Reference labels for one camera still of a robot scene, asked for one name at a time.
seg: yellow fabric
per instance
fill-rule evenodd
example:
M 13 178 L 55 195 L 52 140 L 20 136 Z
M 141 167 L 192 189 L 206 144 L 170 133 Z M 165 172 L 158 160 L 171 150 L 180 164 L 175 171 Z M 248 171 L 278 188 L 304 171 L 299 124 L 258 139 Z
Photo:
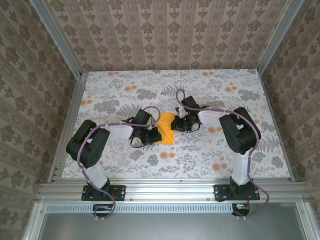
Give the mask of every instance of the yellow fabric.
M 162 140 L 157 144 L 173 144 L 174 131 L 171 130 L 171 123 L 175 119 L 175 114 L 172 112 L 161 112 L 161 117 L 156 123 L 158 131 L 161 134 Z

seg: patterned wall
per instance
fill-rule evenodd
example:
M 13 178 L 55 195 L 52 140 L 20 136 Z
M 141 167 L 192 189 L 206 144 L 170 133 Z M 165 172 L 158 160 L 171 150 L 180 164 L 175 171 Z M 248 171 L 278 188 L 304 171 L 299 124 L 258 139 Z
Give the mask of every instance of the patterned wall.
M 320 220 L 320 1 L 305 1 L 262 76 L 293 172 Z
M 45 0 L 83 71 L 252 69 L 288 0 Z
M 75 80 L 28 0 L 0 1 L 0 239 L 19 239 L 47 181 Z

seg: wire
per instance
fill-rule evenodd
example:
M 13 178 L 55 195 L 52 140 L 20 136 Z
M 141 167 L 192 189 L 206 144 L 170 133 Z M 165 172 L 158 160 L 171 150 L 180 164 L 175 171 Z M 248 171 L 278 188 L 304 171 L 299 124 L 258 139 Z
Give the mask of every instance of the wire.
M 178 89 L 175 93 L 175 98 L 177 100 L 177 102 L 182 106 L 184 107 L 185 109 L 189 109 L 189 110 L 194 110 L 194 111 L 213 111 L 213 112 L 218 112 L 218 113 L 227 113 L 227 114 L 233 114 L 233 115 L 236 115 L 237 117 L 241 118 L 242 120 L 244 120 L 253 130 L 254 134 L 255 134 L 255 138 L 256 138 L 256 143 L 254 145 L 254 147 L 251 149 L 251 151 L 249 152 L 249 155 L 248 155 L 248 166 L 247 166 L 247 170 L 246 170 L 246 175 L 248 176 L 250 182 L 256 187 L 258 188 L 259 190 L 261 190 L 265 195 L 266 195 L 266 200 L 264 202 L 264 204 L 257 210 L 255 211 L 254 213 L 250 214 L 250 215 L 247 215 L 247 216 L 243 216 L 241 213 L 237 212 L 237 211 L 234 211 L 236 214 L 238 214 L 239 216 L 243 217 L 243 218 L 250 218 L 250 217 L 253 217 L 254 215 L 256 215 L 257 213 L 259 213 L 266 205 L 267 203 L 269 202 L 269 199 L 270 199 L 270 196 L 269 194 L 264 190 L 262 189 L 260 186 L 258 186 L 256 183 L 254 183 L 254 181 L 252 180 L 251 176 L 250 176 L 250 168 L 251 168 L 251 157 L 252 157 L 252 154 L 253 152 L 257 149 L 258 147 L 258 144 L 259 144 L 259 134 L 258 134 L 258 131 L 256 130 L 255 126 L 247 119 L 245 118 L 244 116 L 242 116 L 241 114 L 237 113 L 237 112 L 234 112 L 234 111 L 231 111 L 231 110 L 223 110 L 223 109 L 216 109 L 216 108 L 192 108 L 192 107 L 188 107 L 188 106 L 185 106 L 178 98 L 178 93 L 179 92 L 182 92 L 183 94 L 183 99 L 185 99 L 186 97 L 186 93 L 183 89 Z
M 85 177 L 85 179 L 88 181 L 88 183 L 89 183 L 94 189 L 96 189 L 97 191 L 99 191 L 99 192 L 107 195 L 107 196 L 112 200 L 112 209 L 111 209 L 111 211 L 109 212 L 109 214 L 108 214 L 107 216 L 105 216 L 105 217 L 99 217 L 99 216 L 97 216 L 96 212 L 97 212 L 97 209 L 100 208 L 100 206 L 94 209 L 93 215 L 95 216 L 96 219 L 99 219 L 99 218 L 100 218 L 100 219 L 108 218 L 108 217 L 115 211 L 115 209 L 116 209 L 116 201 L 115 201 L 115 199 L 111 196 L 110 193 L 108 193 L 108 192 L 100 189 L 100 188 L 97 187 L 93 182 L 91 182 L 90 178 L 88 177 L 88 175 L 87 175 L 86 172 L 84 171 L 84 166 L 80 163 L 81 153 L 82 153 L 82 151 L 83 151 L 83 149 L 84 149 L 87 141 L 88 141 L 89 138 L 91 137 L 91 135 L 92 135 L 97 129 L 99 129 L 99 128 L 103 128 L 103 127 L 106 127 L 106 126 L 121 126 L 121 125 L 133 126 L 133 127 L 150 127 L 150 126 L 154 126 L 155 124 L 157 124 L 157 122 L 159 121 L 159 119 L 160 119 L 160 117 L 161 117 L 161 112 L 160 112 L 160 110 L 159 110 L 157 107 L 155 107 L 155 106 L 147 106 L 147 107 L 145 107 L 143 110 L 148 109 L 148 108 L 153 108 L 153 109 L 156 109 L 156 110 L 158 111 L 158 118 L 157 118 L 157 120 L 156 120 L 154 123 L 151 122 L 150 124 L 133 124 L 133 123 L 126 123 L 126 122 L 120 122 L 120 123 L 114 122 L 114 123 L 97 125 L 97 126 L 94 127 L 94 128 L 89 132 L 89 134 L 84 138 L 84 140 L 83 140 L 83 142 L 82 142 L 82 144 L 81 144 L 81 146 L 80 146 L 80 148 L 79 148 L 79 152 L 78 152 L 78 154 L 77 154 L 77 156 L 76 156 L 76 163 L 77 163 L 78 167 L 81 169 L 81 172 L 82 172 L 83 176 Z

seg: gray leaf pattern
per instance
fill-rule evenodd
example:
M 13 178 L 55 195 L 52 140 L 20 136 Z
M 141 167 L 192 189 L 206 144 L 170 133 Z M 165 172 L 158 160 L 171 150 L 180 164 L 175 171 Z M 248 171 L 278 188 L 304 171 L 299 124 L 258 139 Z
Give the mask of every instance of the gray leaf pattern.
M 74 131 L 86 119 L 98 124 L 118 123 L 150 105 L 176 113 L 176 91 L 180 88 L 200 106 L 230 110 L 245 107 L 262 134 L 252 157 L 253 176 L 289 176 L 256 70 L 90 72 Z M 147 111 L 157 118 L 154 109 Z M 233 170 L 233 154 L 219 125 L 202 125 L 193 133 L 175 132 L 174 144 L 132 148 L 129 142 L 122 139 L 106 144 L 100 164 L 109 178 L 227 178 Z M 63 177 L 82 177 L 69 156 Z

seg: floral tablecloth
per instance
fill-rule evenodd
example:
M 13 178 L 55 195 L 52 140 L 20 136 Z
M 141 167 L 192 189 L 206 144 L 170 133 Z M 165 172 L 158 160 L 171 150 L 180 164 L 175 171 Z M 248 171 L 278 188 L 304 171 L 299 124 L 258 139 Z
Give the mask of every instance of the floral tablecloth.
M 177 89 L 184 89 L 200 106 L 247 109 L 261 131 L 251 174 L 288 178 L 289 171 L 264 91 L 254 69 L 150 70 L 90 72 L 74 131 L 86 119 L 118 123 L 140 108 L 156 106 L 176 113 Z M 107 142 L 99 160 L 109 178 L 222 178 L 233 171 L 233 155 L 218 125 L 202 125 L 193 133 L 174 133 L 174 144 L 130 147 L 129 140 Z M 83 177 L 67 157 L 64 178 Z

